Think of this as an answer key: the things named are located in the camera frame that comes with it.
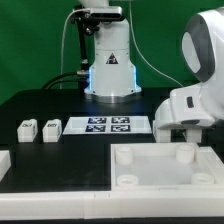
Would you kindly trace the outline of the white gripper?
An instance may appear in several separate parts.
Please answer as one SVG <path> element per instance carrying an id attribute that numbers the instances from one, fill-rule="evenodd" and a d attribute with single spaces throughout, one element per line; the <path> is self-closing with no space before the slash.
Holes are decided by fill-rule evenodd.
<path id="1" fill-rule="evenodd" d="M 161 130 L 209 127 L 215 118 L 200 101 L 200 84 L 174 89 L 155 113 L 154 125 Z"/>

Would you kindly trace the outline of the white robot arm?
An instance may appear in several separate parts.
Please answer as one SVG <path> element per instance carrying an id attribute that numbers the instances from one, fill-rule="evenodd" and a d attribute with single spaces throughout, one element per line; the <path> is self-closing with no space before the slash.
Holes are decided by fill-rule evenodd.
<path id="1" fill-rule="evenodd" d="M 100 102 L 123 101 L 139 93 L 129 57 L 129 24 L 109 0 L 79 0 L 93 26 L 95 61 L 85 94 Z M 224 120 L 224 7 L 195 14 L 182 36 L 184 59 L 199 82 L 174 89 L 155 113 L 153 127 L 164 130 L 209 127 Z"/>

